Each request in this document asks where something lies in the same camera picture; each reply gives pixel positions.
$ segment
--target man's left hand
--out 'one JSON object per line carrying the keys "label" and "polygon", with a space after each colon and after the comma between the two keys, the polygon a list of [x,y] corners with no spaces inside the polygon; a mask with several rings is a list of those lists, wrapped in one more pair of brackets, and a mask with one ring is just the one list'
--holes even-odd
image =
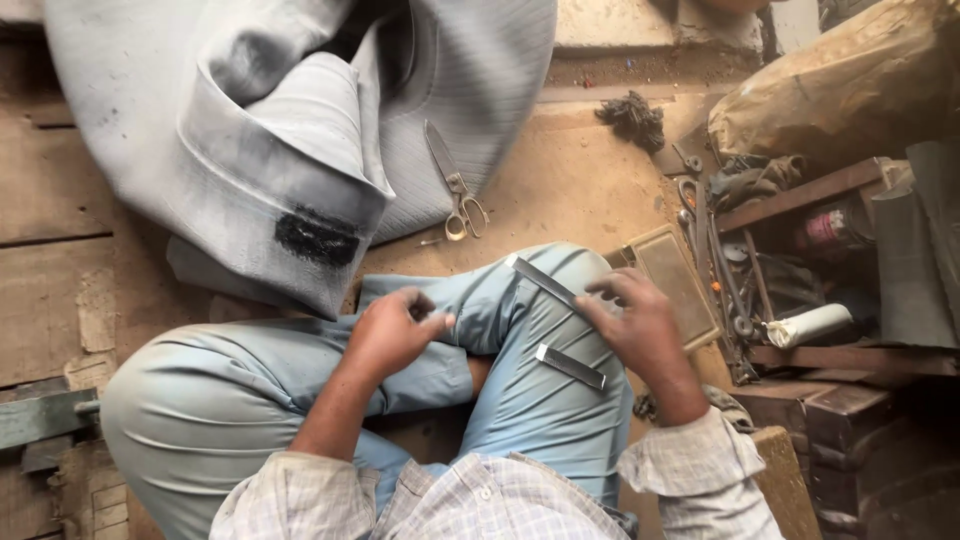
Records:
{"label": "man's left hand", "polygon": [[430,313],[433,301],[415,287],[374,300],[357,319],[340,367],[383,381],[410,365],[456,321],[452,313]]}

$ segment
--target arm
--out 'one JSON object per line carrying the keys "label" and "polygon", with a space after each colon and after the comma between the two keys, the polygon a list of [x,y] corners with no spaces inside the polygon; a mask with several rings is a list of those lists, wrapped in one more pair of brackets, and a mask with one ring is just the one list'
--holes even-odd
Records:
{"label": "arm", "polygon": [[376,387],[410,365],[453,325],[453,315],[408,287],[375,300],[350,335],[286,452],[238,484],[221,505],[211,540],[357,538],[375,522],[376,472],[353,467],[364,411]]}
{"label": "arm", "polygon": [[709,405],[683,351],[669,300],[640,272],[617,269],[587,287],[623,307],[619,318],[590,297],[580,308],[624,366],[657,400],[660,427],[617,462],[637,492],[660,496],[667,538],[781,538],[751,476],[763,461],[749,436]]}

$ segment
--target person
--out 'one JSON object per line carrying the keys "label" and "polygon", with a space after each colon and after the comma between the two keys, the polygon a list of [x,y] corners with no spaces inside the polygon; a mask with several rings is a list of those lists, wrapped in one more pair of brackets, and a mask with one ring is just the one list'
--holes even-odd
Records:
{"label": "person", "polygon": [[[366,277],[359,316],[333,323],[170,331],[105,392],[117,467],[169,540],[636,537],[613,509],[618,474],[660,496],[668,538],[780,538],[751,479],[756,447],[708,404],[666,297],[585,248],[518,254],[581,295],[589,321],[497,262]],[[540,344],[606,385],[537,361]],[[659,405],[660,427],[630,448],[624,367]],[[449,464],[419,465],[361,427],[472,399]]]}

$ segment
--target debris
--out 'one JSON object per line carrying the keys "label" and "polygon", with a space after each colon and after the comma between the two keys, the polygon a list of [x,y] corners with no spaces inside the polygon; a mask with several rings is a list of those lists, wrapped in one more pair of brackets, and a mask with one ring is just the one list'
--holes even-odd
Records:
{"label": "debris", "polygon": [[596,115],[613,124],[617,136],[632,140],[647,152],[663,149],[663,108],[650,109],[647,100],[635,91],[604,103]]}

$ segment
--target man's right hand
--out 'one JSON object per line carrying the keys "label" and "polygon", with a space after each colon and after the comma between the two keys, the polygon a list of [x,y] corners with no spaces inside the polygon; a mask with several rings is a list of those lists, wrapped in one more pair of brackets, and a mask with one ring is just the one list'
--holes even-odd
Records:
{"label": "man's right hand", "polygon": [[709,404],[684,355],[670,300],[634,268],[617,268],[587,285],[589,293],[615,300],[619,318],[595,299],[578,297],[577,306],[607,341],[623,365],[646,382],[658,401],[660,423],[679,426],[707,413]]}

